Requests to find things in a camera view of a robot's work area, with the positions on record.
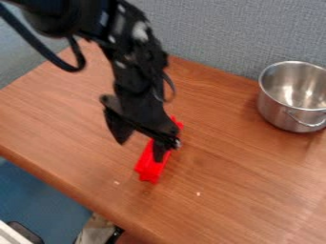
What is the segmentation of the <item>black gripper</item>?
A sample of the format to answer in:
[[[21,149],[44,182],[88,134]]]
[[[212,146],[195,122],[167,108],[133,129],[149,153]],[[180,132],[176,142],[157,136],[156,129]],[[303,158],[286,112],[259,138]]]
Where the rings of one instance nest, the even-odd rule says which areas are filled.
[[[113,88],[116,94],[104,93],[98,97],[106,128],[120,145],[133,132],[152,138],[153,161],[160,163],[168,146],[177,137],[176,123],[165,113],[163,103],[153,97],[151,89],[136,94],[118,85]]]

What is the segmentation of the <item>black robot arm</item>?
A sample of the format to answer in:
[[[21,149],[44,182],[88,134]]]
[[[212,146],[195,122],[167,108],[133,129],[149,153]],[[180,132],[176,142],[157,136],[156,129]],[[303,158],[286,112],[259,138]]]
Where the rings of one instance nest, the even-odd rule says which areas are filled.
[[[139,132],[152,139],[155,162],[179,147],[179,128],[164,111],[168,53],[149,20],[125,0],[0,0],[0,17],[38,54],[61,70],[82,71],[77,38],[97,44],[114,77],[102,94],[105,123],[118,143]]]

